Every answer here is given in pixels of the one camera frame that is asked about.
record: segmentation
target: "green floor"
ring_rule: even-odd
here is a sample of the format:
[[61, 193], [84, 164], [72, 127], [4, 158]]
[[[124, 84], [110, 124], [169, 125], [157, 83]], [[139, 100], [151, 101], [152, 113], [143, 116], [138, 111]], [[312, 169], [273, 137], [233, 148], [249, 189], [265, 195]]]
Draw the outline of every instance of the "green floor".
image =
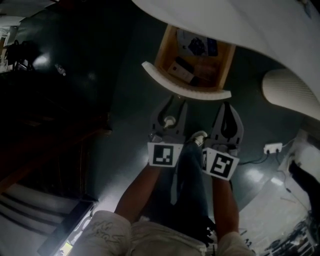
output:
[[[83, 102], [102, 110], [110, 108], [113, 133], [110, 137], [96, 138], [88, 170], [88, 192], [99, 198], [99, 208], [106, 210], [115, 208], [124, 190], [145, 166], [150, 115], [170, 95], [141, 66], [144, 61], [154, 62], [166, 24], [132, 3], [127, 4], [129, 16], [120, 13], [120, 5], [105, 4], [86, 16], [75, 15], [72, 19], [63, 16], [63, 22], [56, 13], [51, 14], [54, 16], [51, 21], [41, 14], [41, 19], [35, 16], [23, 22], [18, 32], [20, 40], [36, 41], [44, 53], [50, 52], [55, 62], [63, 64], [71, 84], [69, 89], [80, 95]], [[258, 53], [236, 49], [225, 89], [231, 91], [232, 98], [228, 101], [244, 125], [241, 161], [259, 158], [266, 143], [288, 142], [300, 128], [302, 114], [270, 104], [261, 92], [263, 75], [280, 67]], [[94, 80], [88, 79], [92, 78], [88, 76], [90, 73], [94, 74]], [[187, 102], [186, 135], [199, 129], [210, 132], [222, 101], [188, 99]], [[257, 195], [276, 168], [274, 156], [260, 165], [237, 168], [232, 182], [240, 209]], [[252, 169], [263, 173], [259, 182], [250, 177]], [[208, 178], [205, 186], [209, 196]]]

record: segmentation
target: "sneaker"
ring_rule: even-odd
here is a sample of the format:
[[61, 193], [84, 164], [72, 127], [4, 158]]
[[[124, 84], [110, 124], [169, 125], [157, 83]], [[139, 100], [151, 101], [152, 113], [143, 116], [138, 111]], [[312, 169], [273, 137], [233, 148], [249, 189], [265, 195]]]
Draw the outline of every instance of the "sneaker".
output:
[[194, 142], [200, 147], [204, 143], [206, 137], [208, 137], [208, 134], [204, 130], [200, 130], [192, 134], [187, 142]]

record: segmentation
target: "blue jeans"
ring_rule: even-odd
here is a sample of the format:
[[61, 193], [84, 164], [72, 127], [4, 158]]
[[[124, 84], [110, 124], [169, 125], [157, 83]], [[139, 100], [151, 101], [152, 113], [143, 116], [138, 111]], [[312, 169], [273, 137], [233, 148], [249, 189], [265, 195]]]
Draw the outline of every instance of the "blue jeans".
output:
[[[175, 170], [177, 201], [172, 205]], [[202, 151], [196, 143], [184, 145], [176, 168], [162, 170], [142, 215], [152, 222], [203, 240], [201, 237], [207, 233], [209, 220], [208, 204], [202, 177]]]

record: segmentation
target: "power strip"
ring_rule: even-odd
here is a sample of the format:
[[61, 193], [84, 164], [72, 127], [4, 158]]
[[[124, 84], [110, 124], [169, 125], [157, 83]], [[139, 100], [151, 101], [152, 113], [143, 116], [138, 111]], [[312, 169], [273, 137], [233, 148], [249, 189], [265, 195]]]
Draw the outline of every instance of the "power strip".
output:
[[274, 154], [274, 153], [279, 153], [282, 150], [282, 143], [271, 143], [271, 144], [265, 144], [263, 148], [263, 152], [265, 154]]

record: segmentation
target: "drawer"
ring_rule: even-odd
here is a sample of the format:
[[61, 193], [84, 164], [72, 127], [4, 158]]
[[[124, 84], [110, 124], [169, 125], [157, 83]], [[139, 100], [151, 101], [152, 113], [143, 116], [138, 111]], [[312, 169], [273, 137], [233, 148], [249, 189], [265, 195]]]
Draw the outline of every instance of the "drawer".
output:
[[[154, 65], [146, 61], [142, 66], [160, 85], [178, 95], [198, 100], [222, 100], [231, 97], [231, 92], [223, 90], [223, 88], [235, 49], [235, 45], [217, 41], [217, 56], [179, 56], [177, 28], [168, 25]], [[182, 79], [169, 74], [168, 69], [176, 60], [176, 57], [181, 57], [192, 67], [195, 67], [199, 63], [212, 67], [215, 70], [213, 79], [208, 81], [199, 78], [197, 85], [192, 86]]]

